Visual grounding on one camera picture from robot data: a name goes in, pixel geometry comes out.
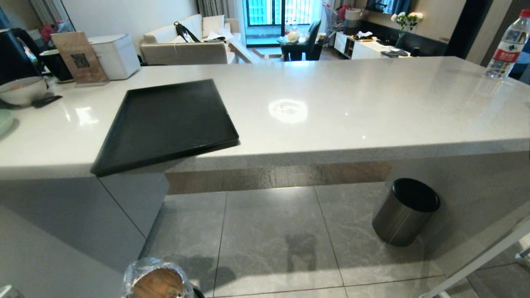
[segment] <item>electric kettle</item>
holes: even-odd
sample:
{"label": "electric kettle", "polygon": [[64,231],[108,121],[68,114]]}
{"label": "electric kettle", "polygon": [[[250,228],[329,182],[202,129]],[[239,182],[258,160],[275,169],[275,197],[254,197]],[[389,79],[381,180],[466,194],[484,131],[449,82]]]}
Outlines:
{"label": "electric kettle", "polygon": [[0,85],[29,76],[41,76],[17,38],[26,44],[39,61],[41,59],[41,50],[25,30],[0,30]]}

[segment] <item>kitchen island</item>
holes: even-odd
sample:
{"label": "kitchen island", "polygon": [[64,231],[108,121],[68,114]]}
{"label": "kitchen island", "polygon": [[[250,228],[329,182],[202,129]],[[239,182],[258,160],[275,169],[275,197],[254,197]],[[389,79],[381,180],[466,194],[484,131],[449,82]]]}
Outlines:
{"label": "kitchen island", "polygon": [[[417,177],[447,202],[433,218],[447,228],[422,237],[451,275],[530,213],[522,201],[530,194],[522,182],[528,177],[530,87],[491,81],[483,72],[458,58],[430,57],[157,66],[105,86],[52,84],[63,98],[14,111],[14,129],[0,138],[0,216],[9,223],[2,236],[13,240],[0,251],[0,262],[16,267],[0,281],[21,283],[31,276],[47,284],[53,276],[55,287],[68,284],[61,293],[77,297],[117,291],[162,204],[164,172],[366,161],[396,161],[391,177]],[[209,78],[240,135],[239,146],[103,178],[90,174],[127,90]],[[486,174],[496,180],[483,179]],[[473,175],[482,192],[464,183],[462,195],[448,194],[454,185],[448,181],[458,184],[462,179],[455,177],[465,175]],[[483,181],[497,181],[502,189],[488,192],[491,184]],[[507,188],[517,192],[503,198],[498,212],[477,211],[485,201],[500,204],[489,196]],[[466,199],[473,204],[464,207],[476,211],[483,229],[471,225],[474,217],[458,217],[458,226],[446,222],[447,214],[462,216],[452,208]],[[472,246],[467,239],[476,247],[462,257],[454,248]],[[35,270],[39,260],[43,265]],[[24,286],[31,296],[41,285]],[[47,296],[58,293],[50,289]]]}

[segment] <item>black chair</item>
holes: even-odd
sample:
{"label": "black chair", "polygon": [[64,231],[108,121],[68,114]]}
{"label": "black chair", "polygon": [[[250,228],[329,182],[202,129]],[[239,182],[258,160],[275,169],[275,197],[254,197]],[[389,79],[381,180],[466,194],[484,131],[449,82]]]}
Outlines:
{"label": "black chair", "polygon": [[309,38],[304,42],[289,42],[287,36],[281,42],[281,52],[284,54],[284,61],[300,61],[302,60],[302,53],[305,53],[306,60],[309,53],[315,47],[316,36],[319,33],[320,20],[314,21],[309,27]]}

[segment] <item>balcony railing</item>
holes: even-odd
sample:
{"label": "balcony railing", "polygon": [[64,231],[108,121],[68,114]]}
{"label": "balcony railing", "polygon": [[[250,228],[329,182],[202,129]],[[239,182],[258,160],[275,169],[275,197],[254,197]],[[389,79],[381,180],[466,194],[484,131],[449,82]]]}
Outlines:
{"label": "balcony railing", "polygon": [[[246,0],[246,17],[248,26],[281,25],[282,0]],[[318,0],[284,0],[285,21],[287,24],[296,21],[299,25],[311,23],[313,3]]]}

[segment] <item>qr code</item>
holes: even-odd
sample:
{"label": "qr code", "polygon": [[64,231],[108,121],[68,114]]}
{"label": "qr code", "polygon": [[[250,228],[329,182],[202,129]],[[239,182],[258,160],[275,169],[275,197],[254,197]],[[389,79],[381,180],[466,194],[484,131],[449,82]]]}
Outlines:
{"label": "qr code", "polygon": [[74,60],[75,66],[77,68],[88,68],[90,67],[89,61],[86,59],[85,54],[71,54],[70,55]]}

